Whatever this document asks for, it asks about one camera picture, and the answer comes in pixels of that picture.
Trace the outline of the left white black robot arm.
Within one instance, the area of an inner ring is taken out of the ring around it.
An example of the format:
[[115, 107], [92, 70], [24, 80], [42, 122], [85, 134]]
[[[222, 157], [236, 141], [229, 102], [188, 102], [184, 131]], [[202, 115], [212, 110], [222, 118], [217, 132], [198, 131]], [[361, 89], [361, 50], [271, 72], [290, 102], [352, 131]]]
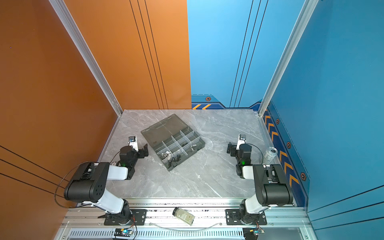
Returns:
[[139, 150], [125, 146], [119, 154], [120, 160], [115, 166], [106, 162], [85, 162], [77, 166], [65, 188], [64, 198], [103, 210], [105, 214], [99, 218], [105, 220], [106, 226], [134, 226], [139, 219], [131, 211], [128, 201], [109, 192], [106, 184], [107, 181], [131, 180], [137, 161], [149, 156], [148, 145]]

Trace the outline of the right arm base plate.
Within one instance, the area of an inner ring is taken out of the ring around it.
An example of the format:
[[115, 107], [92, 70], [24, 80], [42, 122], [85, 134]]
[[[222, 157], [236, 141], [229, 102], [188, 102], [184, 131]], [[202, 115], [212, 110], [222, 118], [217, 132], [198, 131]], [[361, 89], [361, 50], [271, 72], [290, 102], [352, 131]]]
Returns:
[[262, 213], [262, 214], [241, 213], [239, 209], [226, 209], [225, 213], [226, 213], [226, 223], [229, 226], [235, 226], [235, 225], [266, 226], [268, 224], [265, 213]]

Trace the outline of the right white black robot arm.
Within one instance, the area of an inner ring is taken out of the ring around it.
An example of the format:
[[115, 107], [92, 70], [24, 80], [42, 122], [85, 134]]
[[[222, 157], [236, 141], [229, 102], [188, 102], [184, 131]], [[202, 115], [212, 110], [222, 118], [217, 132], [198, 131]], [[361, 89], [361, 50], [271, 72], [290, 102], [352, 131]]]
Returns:
[[238, 146], [228, 143], [227, 153], [237, 160], [237, 175], [252, 180], [255, 185], [255, 193], [242, 200], [237, 211], [227, 212], [228, 225], [266, 225], [266, 210], [294, 202], [294, 194], [281, 165], [252, 164], [252, 145], [246, 143]]

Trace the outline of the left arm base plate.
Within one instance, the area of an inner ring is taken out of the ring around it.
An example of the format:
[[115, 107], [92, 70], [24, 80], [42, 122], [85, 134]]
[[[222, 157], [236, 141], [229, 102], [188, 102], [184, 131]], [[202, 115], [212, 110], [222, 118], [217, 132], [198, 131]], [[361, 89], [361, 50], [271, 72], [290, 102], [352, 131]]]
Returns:
[[99, 219], [105, 219], [105, 226], [143, 226], [147, 218], [147, 210], [133, 209], [126, 215], [123, 214], [105, 214], [99, 216]]

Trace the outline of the grey plastic organizer box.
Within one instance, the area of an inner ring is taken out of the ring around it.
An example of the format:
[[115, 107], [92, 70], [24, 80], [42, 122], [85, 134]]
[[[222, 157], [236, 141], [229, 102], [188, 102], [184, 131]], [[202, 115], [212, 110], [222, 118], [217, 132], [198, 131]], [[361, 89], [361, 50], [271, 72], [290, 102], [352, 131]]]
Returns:
[[[142, 130], [141, 134], [169, 172], [206, 145], [201, 135], [175, 114]], [[160, 153], [167, 151], [172, 157], [162, 160]]]

